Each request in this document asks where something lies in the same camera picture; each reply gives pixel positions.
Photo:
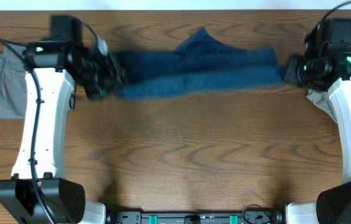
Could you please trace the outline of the dark blue denim shorts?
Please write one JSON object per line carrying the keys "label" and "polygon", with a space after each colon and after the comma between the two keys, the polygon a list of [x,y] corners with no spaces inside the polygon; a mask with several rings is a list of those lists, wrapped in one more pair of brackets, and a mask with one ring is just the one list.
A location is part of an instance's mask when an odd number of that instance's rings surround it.
{"label": "dark blue denim shorts", "polygon": [[217,41],[204,28],[173,51],[122,51],[115,57],[128,80],[115,92],[122,100],[258,88],[283,82],[274,49],[238,49]]}

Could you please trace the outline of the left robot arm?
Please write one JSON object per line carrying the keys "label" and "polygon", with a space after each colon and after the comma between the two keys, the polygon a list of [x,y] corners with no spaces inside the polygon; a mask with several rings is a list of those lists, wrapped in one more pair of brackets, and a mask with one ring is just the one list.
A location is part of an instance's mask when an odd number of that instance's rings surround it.
{"label": "left robot arm", "polygon": [[11,177],[0,180],[0,203],[18,223],[113,221],[105,204],[88,200],[83,186],[66,178],[64,137],[76,87],[100,100],[127,82],[105,40],[83,45],[84,27],[71,15],[53,15],[49,36],[18,55],[26,69],[26,117]]}

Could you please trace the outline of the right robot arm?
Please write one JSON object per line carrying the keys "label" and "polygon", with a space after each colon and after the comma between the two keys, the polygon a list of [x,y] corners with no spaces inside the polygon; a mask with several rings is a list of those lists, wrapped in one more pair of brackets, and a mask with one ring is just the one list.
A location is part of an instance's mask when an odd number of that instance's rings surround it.
{"label": "right robot arm", "polygon": [[304,40],[304,55],[290,57],[289,84],[324,91],[337,119],[342,146],[342,184],[315,202],[286,205],[286,223],[351,223],[351,19],[321,19]]}

